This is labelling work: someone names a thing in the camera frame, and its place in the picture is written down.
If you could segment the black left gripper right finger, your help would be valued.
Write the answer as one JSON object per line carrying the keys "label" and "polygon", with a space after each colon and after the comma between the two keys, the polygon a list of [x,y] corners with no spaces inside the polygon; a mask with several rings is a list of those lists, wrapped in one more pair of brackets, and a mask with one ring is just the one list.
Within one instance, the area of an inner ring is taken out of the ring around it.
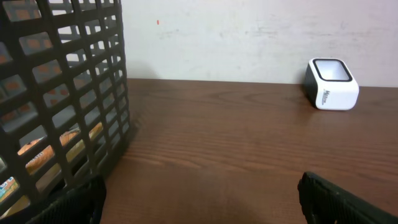
{"label": "black left gripper right finger", "polygon": [[313,172],[304,172],[297,188],[302,213],[309,224],[397,224],[396,216]]}

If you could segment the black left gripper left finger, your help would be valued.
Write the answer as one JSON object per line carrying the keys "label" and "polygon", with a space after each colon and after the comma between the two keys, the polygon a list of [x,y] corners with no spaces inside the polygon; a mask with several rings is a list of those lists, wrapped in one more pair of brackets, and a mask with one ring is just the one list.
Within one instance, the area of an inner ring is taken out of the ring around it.
{"label": "black left gripper left finger", "polygon": [[57,192],[1,219],[1,223],[99,223],[105,199],[105,181],[101,175],[96,175],[70,190]]}

